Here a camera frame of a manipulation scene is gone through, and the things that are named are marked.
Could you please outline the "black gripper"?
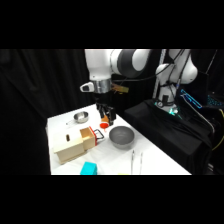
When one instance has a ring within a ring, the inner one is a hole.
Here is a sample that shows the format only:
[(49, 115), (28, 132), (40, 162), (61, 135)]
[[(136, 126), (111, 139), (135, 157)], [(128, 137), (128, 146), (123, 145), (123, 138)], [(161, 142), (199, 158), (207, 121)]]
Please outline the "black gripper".
[(112, 95), (110, 92), (103, 93), (103, 94), (95, 94), (95, 101), (97, 110), (100, 113), (100, 117), (104, 118), (105, 116), (109, 119), (109, 126), (114, 124), (116, 119), (115, 108), (112, 105)]

